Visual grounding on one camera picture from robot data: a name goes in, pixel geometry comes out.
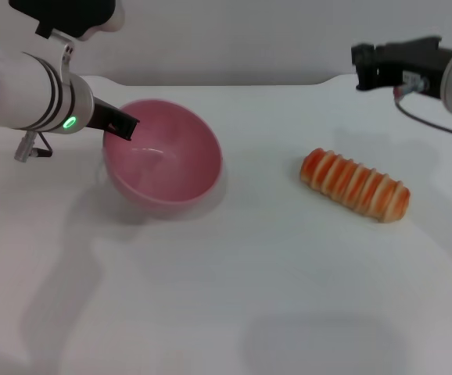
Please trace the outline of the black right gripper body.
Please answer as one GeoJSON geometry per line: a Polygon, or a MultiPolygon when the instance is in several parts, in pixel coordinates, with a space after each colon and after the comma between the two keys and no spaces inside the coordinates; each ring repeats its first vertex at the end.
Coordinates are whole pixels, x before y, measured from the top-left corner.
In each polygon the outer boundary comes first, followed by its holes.
{"type": "Polygon", "coordinates": [[[443,74],[452,59],[452,49],[440,47],[440,42],[441,37],[423,37],[379,45],[378,87],[399,86],[403,73],[410,72],[428,80],[424,95],[439,98],[443,74]]]}

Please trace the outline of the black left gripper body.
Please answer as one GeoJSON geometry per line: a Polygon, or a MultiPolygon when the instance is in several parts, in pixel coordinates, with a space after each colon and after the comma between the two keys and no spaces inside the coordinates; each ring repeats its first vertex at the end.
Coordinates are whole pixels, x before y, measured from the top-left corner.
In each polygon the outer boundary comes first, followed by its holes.
{"type": "Polygon", "coordinates": [[[94,109],[87,128],[103,130],[112,123],[112,106],[99,98],[94,98],[94,109]]]}

